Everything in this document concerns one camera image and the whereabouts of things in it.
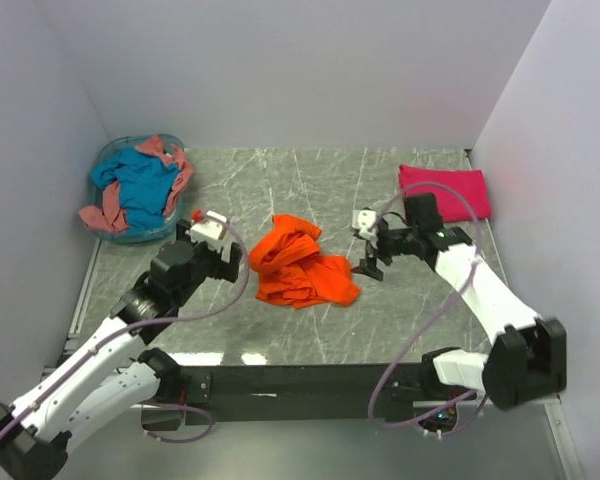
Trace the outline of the orange t-shirt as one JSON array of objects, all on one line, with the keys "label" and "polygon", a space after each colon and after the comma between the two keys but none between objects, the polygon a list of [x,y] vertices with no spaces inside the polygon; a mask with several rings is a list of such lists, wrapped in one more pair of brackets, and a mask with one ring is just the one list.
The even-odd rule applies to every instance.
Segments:
[{"label": "orange t-shirt", "polygon": [[258,277],[256,299],[296,310],[354,303],[360,289],[351,265],[344,256],[322,253],[318,226],[288,214],[273,216],[272,223],[272,230],[249,254],[249,266]]}]

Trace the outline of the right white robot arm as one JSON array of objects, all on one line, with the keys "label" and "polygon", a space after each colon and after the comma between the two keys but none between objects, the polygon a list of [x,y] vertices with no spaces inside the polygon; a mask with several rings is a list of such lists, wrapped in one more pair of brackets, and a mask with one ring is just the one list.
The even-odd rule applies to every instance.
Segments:
[{"label": "right white robot arm", "polygon": [[501,410],[559,394],[567,387],[567,334],[555,318],[524,304],[486,263],[476,241],[447,227],[433,194],[403,200],[405,225],[389,227],[370,209],[352,214],[352,229],[365,241],[356,272],[383,278],[379,263],[415,256],[445,280],[474,314],[491,346],[486,354],[447,348],[426,354],[419,374],[424,395],[440,399],[453,387],[486,394]]}]

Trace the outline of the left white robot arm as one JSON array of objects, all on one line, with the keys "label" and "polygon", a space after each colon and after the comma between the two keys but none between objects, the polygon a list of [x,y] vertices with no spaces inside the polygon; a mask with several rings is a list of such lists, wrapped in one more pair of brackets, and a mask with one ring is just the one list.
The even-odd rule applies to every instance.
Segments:
[{"label": "left white robot arm", "polygon": [[173,399],[180,366],[149,344],[184,322],[180,309],[207,279],[246,287],[246,248],[213,212],[181,221],[175,241],[123,294],[91,337],[37,386],[0,402],[0,467],[12,479],[52,479],[69,455],[132,405]]}]

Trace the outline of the blue t-shirt in basket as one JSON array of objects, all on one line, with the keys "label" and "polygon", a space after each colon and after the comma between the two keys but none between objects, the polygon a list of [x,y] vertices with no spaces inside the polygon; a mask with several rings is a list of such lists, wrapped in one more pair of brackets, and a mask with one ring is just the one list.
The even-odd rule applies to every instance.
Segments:
[{"label": "blue t-shirt in basket", "polygon": [[87,206],[80,216],[89,229],[107,233],[160,229],[180,172],[173,162],[134,148],[121,149],[92,170],[91,181],[102,193],[102,205]]}]

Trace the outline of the folded magenta t-shirt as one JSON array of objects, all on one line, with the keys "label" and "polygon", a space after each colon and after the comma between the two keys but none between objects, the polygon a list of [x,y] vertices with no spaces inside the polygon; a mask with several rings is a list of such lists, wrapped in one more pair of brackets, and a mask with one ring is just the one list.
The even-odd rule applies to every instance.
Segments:
[{"label": "folded magenta t-shirt", "polygon": [[434,170],[401,165],[398,181],[402,191],[408,188],[406,195],[433,193],[446,223],[470,221],[471,215],[454,194],[439,185],[460,194],[479,220],[488,219],[492,215],[487,185],[481,170]]}]

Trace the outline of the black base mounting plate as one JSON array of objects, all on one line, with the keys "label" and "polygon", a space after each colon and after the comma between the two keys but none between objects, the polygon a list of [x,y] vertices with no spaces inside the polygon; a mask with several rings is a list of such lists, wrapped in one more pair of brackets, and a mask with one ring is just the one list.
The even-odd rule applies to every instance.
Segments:
[{"label": "black base mounting plate", "polygon": [[[365,419],[385,364],[183,366],[152,400],[201,408],[218,422]],[[420,363],[398,365],[376,400],[375,416],[398,422],[416,402],[446,402],[466,392],[433,378]]]}]

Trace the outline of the aluminium rail frame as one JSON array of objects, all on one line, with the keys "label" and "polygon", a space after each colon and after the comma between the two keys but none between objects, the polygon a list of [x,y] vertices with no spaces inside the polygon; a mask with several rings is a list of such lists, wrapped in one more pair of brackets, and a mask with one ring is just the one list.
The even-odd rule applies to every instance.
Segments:
[{"label": "aluminium rail frame", "polygon": [[88,300],[93,288],[96,263],[101,246],[102,241],[97,239],[89,260],[89,264],[87,266],[63,349],[56,363],[53,366],[47,366],[43,369],[41,375],[42,380],[46,379],[57,367],[61,366],[79,348],[79,338],[84,324]]}]

